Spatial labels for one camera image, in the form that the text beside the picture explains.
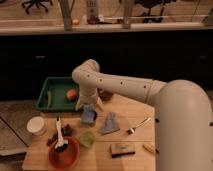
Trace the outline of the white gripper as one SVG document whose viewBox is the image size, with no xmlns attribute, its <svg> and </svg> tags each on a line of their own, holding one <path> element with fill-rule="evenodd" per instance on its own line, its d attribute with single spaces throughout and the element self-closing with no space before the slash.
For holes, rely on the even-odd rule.
<svg viewBox="0 0 213 171">
<path fill-rule="evenodd" d="M 96 88 L 81 87 L 79 89 L 79 97 L 75 106 L 76 110 L 82 108 L 85 104 L 92 104 L 96 112 L 103 111 L 103 103 Z"/>
</svg>

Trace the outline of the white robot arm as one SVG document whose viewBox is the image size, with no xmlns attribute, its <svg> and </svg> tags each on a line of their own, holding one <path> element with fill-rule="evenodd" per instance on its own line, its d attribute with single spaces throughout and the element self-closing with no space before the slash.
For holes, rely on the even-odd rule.
<svg viewBox="0 0 213 171">
<path fill-rule="evenodd" d="M 76 67 L 72 79 L 80 88 L 77 108 L 101 107 L 98 89 L 154 108 L 156 171 L 213 171 L 213 109 L 196 83 L 103 74 L 93 59 Z"/>
</svg>

